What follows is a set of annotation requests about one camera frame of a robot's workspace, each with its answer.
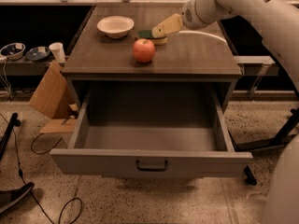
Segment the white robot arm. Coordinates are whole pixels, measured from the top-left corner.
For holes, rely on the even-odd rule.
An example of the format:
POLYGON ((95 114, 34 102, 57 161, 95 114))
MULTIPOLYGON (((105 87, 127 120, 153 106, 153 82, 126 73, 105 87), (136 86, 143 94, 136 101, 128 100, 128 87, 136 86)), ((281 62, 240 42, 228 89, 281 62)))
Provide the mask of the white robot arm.
MULTIPOLYGON (((155 26, 152 35, 201 29, 233 16, 251 24, 299 89, 299 9, 283 0, 190 0, 179 15, 155 26)), ((261 224, 299 224, 299 134, 278 159, 261 224)))

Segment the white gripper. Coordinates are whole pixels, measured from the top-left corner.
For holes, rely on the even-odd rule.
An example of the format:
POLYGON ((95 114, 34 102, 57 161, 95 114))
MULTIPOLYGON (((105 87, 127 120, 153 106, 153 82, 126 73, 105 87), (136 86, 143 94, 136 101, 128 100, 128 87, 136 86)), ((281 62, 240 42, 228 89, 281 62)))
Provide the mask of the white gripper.
POLYGON ((232 17, 233 14, 216 0, 190 0, 184 5, 181 16, 179 14, 170 16, 153 27, 151 33, 154 38, 161 38, 179 32, 183 24, 188 29, 197 30, 232 17))

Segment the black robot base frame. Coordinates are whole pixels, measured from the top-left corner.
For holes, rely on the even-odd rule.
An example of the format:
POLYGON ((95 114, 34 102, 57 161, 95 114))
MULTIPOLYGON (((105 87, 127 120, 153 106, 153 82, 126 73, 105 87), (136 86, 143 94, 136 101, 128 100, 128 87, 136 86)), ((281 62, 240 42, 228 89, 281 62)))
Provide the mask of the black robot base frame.
POLYGON ((292 108, 288 111, 286 122, 281 126, 278 132, 271 138, 260 139, 237 143, 232 132, 229 132, 233 147, 237 152, 251 152, 260 149, 278 148, 286 146, 294 138, 292 130, 299 124, 299 108, 292 108))

